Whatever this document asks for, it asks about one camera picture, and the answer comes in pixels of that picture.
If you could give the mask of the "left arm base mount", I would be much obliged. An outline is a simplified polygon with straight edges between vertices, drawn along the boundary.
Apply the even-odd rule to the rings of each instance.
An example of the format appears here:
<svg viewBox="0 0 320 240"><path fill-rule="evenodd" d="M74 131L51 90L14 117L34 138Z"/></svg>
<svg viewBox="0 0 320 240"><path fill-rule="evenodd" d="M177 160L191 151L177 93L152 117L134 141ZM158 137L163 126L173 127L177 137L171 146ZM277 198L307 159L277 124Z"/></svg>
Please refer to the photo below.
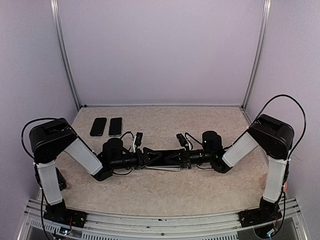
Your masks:
<svg viewBox="0 0 320 240"><path fill-rule="evenodd" d="M44 219L68 225L70 227L84 228L88 213L81 210L67 208L64 199L57 204L46 203Z"/></svg>

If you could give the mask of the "black phone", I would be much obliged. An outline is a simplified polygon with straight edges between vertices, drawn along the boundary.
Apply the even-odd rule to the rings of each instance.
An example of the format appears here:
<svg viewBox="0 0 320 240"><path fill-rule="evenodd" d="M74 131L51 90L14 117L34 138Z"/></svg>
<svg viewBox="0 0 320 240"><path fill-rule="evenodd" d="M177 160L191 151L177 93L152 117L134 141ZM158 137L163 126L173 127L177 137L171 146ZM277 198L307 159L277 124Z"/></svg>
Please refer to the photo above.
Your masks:
<svg viewBox="0 0 320 240"><path fill-rule="evenodd" d="M108 135L110 137L118 137L122 135L123 119L114 117L110 119Z"/></svg>
<svg viewBox="0 0 320 240"><path fill-rule="evenodd" d="M91 137L101 137L104 133L106 123L107 123L106 117L95 118L89 135Z"/></svg>
<svg viewBox="0 0 320 240"><path fill-rule="evenodd" d="M181 151L181 149L160 150L160 152L162 153L162 157L160 159L158 159L157 161L154 161L153 163L151 163L151 164L149 164L147 166L177 166L177 167L180 167L180 165L171 165L171 164L165 163L165 158L167 156L171 155L172 153L176 152L176 151Z"/></svg>

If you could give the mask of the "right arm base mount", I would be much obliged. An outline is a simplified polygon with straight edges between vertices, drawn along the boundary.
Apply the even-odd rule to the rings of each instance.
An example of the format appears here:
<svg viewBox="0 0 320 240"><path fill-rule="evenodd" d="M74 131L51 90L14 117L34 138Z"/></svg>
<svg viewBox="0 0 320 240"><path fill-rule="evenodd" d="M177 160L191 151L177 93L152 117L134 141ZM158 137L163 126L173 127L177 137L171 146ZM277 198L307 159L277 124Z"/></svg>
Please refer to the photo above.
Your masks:
<svg viewBox="0 0 320 240"><path fill-rule="evenodd" d="M240 211L238 217L241 227L245 228L281 219L283 217L279 207L281 197L282 194L275 202L269 202L261 197L259 207Z"/></svg>

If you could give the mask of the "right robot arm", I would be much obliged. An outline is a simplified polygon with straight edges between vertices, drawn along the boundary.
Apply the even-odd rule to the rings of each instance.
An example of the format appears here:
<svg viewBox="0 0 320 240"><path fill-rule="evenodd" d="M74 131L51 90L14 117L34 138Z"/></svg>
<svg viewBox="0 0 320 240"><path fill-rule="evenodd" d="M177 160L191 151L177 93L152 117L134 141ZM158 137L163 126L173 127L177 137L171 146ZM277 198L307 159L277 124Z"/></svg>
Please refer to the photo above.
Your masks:
<svg viewBox="0 0 320 240"><path fill-rule="evenodd" d="M282 195L294 135L289 124L262 114L229 147L223 147L222 137L209 130L202 134L202 149L190 150L187 139L179 134L177 139L183 148L166 156L164 162L182 168L209 163L213 170L225 174L253 150L261 148L269 163L265 189L255 216L260 222L266 222L275 214Z"/></svg>

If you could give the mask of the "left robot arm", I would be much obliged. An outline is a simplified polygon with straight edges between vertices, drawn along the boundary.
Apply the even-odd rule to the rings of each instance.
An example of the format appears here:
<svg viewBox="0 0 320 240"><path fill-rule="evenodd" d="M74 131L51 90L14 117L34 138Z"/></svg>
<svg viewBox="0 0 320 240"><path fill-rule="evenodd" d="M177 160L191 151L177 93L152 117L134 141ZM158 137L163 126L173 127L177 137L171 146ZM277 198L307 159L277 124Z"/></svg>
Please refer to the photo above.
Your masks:
<svg viewBox="0 0 320 240"><path fill-rule="evenodd" d="M64 207L62 186L57 168L64 159L73 161L96 181L102 182L113 175L114 170L147 166L162 157L162 153L150 148L128 150L119 137L112 137L97 154L90 148L64 118L45 119L34 126L29 134L33 162L39 182L49 206L49 212L63 223L70 218Z"/></svg>

